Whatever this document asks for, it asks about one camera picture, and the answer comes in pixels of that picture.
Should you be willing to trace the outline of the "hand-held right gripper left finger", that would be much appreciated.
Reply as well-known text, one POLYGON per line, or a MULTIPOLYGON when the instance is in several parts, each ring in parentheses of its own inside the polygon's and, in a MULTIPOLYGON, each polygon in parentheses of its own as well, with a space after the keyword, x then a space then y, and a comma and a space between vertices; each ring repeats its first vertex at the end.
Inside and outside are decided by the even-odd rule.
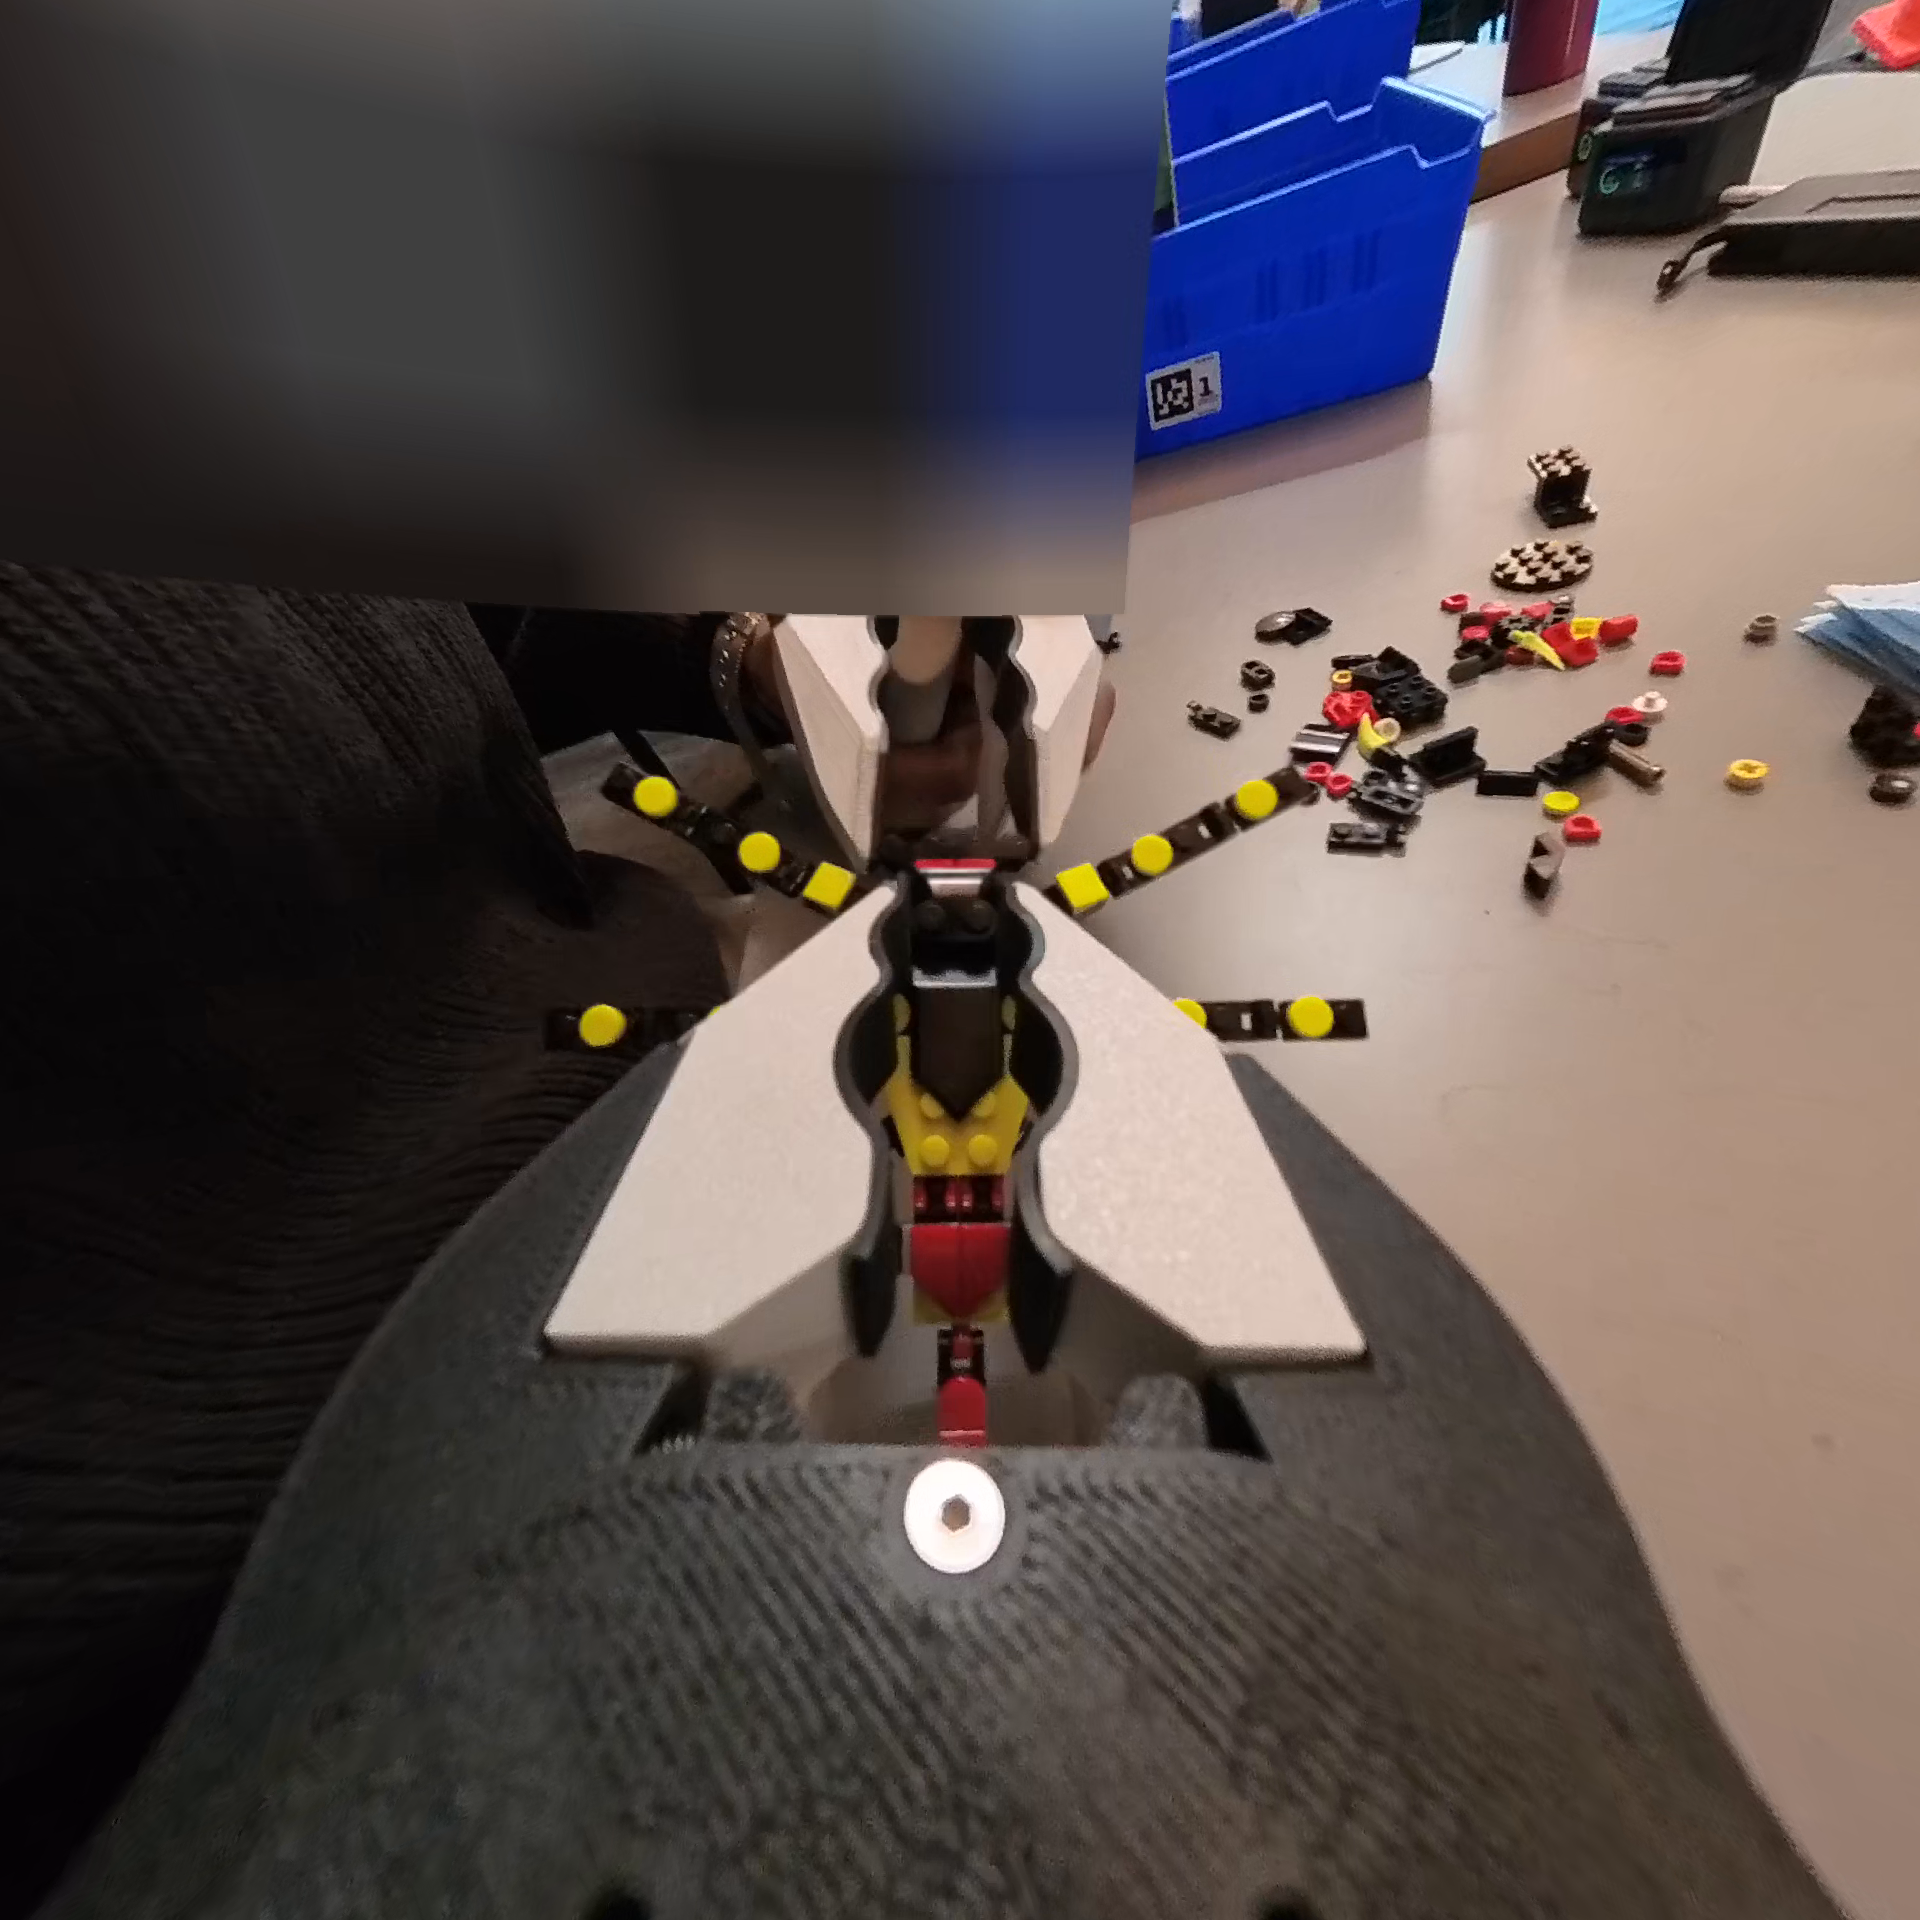
POLYGON ((545 1324, 587 1357, 842 1363, 843 1254, 869 1216, 877 1144, 834 1066, 881 990, 859 899, 710 1014, 621 1170, 545 1324))

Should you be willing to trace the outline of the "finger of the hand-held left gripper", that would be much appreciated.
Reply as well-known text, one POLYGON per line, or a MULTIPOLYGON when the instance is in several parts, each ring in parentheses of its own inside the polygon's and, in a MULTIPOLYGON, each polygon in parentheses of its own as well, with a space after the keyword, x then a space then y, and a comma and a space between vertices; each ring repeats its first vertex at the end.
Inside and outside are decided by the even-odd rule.
POLYGON ((810 788, 856 870, 881 842, 886 766, 894 744, 881 709, 888 650, 871 615, 783 615, 775 678, 810 788))
POLYGON ((977 836, 986 847, 1037 856, 1061 836, 1097 728, 1103 634, 1087 615, 973 621, 977 836))

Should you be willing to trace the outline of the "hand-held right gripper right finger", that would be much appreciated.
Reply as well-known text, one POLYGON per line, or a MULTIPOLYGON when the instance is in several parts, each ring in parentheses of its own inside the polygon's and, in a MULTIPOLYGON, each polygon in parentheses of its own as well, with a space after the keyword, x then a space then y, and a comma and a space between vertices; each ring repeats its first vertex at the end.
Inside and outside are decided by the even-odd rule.
POLYGON ((1041 1221, 1073 1261, 1071 1373, 1352 1363, 1365 1338, 1221 1044, 1029 882, 1032 992, 1063 1030, 1041 1221))

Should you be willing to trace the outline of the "lego spider model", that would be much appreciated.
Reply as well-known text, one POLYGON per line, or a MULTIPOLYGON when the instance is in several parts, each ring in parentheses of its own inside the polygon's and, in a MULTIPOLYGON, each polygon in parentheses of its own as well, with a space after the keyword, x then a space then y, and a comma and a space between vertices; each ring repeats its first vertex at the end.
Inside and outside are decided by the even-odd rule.
MULTIPOLYGON (((719 853, 736 880, 807 907, 825 925, 865 895, 897 894, 873 932, 881 990, 857 1007, 834 1051, 842 1090, 877 1144, 869 1216, 843 1254, 853 1355, 649 1363, 680 1363, 706 1376, 774 1376, 831 1431, 938 1435, 949 1446, 981 1448, 998 1410, 1013 1412, 1015 1440, 1074 1437, 1094 1407, 1121 1400, 1142 1376, 1207 1386, 1237 1372, 1367 1359, 1365 1344, 1365 1355, 1352 1363, 1221 1373, 1071 1373, 1057 1363, 1073 1261, 1041 1221, 1037 1140, 1063 1088, 1065 1032, 1032 990, 1039 931, 1018 906, 1022 877, 1011 856, 899 853, 856 876, 798 859, 771 831, 744 831, 664 774, 621 771, 611 795, 646 823, 719 853)), ((1197 861, 1142 877, 1128 855, 1129 847, 1063 870, 1039 890, 1088 931, 1097 907, 1197 861)), ((1226 1054, 1246 1042, 1367 1035, 1357 998, 1173 1000, 1226 1054)), ((545 1039, 551 1048, 621 1062, 656 1054, 667 1080, 681 1044, 722 1005, 681 1010, 606 998, 565 1005, 547 1016, 545 1039)))

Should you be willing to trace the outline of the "person's left forearm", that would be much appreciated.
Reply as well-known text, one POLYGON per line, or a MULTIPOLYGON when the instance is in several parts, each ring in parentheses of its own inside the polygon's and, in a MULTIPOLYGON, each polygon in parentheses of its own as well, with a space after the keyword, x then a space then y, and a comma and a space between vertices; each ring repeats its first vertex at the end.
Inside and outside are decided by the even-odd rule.
POLYGON ((713 691, 726 619, 521 607, 496 658, 542 754, 624 732, 731 738, 713 691))

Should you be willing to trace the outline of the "pile of loose lego pieces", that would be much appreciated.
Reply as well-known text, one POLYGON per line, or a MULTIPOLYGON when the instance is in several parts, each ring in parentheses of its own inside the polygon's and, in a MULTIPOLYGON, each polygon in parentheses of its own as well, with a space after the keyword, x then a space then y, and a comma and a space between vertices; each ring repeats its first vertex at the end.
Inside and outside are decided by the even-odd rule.
MULTIPOLYGON (((1669 698, 1649 687, 1537 759, 1498 766, 1481 749, 1478 726, 1443 732, 1455 687, 1525 666, 1565 671, 1597 666, 1632 643, 1642 624, 1632 615, 1576 615, 1567 594, 1522 607, 1473 606, 1455 594, 1443 610, 1459 615, 1446 678, 1431 678, 1398 646, 1341 656, 1318 723, 1293 738, 1283 767, 1237 781, 1230 795, 1165 834, 1138 836, 1128 855, 1134 870, 1142 877, 1166 872, 1319 799, 1336 807, 1327 834, 1331 853, 1394 855, 1434 795, 1469 787, 1479 799, 1522 799, 1542 812, 1545 831, 1528 847, 1522 884, 1545 899, 1565 853, 1597 846, 1603 836, 1590 807, 1592 784, 1608 776, 1643 794, 1665 788, 1666 767, 1649 748, 1650 732, 1669 712, 1669 698)), ((1867 771, 1866 795, 1874 804, 1917 807, 1917 698, 1867 678, 1845 748, 1867 771)))

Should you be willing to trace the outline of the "lego instruction booklet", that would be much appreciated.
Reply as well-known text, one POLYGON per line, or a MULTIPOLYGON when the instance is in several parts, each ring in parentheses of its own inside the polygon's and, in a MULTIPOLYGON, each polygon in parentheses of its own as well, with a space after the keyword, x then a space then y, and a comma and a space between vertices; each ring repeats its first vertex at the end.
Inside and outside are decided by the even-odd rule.
POLYGON ((1859 674, 1918 698, 1918 581, 1837 582, 1795 629, 1859 674))

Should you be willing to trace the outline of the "person's left hand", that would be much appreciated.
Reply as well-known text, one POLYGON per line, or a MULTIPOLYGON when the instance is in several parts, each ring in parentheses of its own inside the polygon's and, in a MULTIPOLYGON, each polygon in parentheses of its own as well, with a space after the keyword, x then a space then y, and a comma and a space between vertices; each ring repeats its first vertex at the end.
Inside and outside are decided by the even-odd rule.
POLYGON ((878 834, 914 838, 944 827, 977 795, 981 724, 973 709, 935 738, 894 744, 881 759, 878 834))

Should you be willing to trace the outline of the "blue bin with tag sticker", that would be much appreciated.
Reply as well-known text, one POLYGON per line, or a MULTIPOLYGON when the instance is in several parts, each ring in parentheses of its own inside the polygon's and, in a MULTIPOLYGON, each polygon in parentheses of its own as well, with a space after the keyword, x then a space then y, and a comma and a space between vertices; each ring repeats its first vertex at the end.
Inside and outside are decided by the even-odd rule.
POLYGON ((1430 378, 1487 116, 1409 80, 1177 156, 1154 237, 1137 460, 1430 378))

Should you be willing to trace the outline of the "blue plastic bin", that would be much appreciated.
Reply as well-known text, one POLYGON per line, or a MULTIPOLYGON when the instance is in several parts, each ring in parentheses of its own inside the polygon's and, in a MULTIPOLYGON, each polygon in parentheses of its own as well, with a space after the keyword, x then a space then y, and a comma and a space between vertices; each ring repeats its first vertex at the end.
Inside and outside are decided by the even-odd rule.
POLYGON ((1405 80, 1421 2, 1337 2, 1273 12, 1168 54, 1166 119, 1175 159, 1272 122, 1328 104, 1370 108, 1384 80, 1405 80))

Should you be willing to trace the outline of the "black device with display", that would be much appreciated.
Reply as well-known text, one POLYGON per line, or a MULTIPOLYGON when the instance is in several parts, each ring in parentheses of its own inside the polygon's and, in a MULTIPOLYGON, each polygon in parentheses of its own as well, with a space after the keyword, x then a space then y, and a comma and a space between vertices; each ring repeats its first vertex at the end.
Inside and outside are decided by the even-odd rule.
POLYGON ((1632 237, 1707 223, 1728 189, 1751 182, 1778 93, 1735 75, 1586 100, 1569 167, 1576 230, 1632 237))

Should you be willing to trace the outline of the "white box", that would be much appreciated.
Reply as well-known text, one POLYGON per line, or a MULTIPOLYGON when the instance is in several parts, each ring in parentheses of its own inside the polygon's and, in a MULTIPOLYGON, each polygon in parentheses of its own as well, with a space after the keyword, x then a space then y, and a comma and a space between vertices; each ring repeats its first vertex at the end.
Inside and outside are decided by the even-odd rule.
POLYGON ((1918 68, 1845 67, 1802 77, 1774 100, 1753 184, 1811 175, 1913 172, 1918 167, 1918 68))

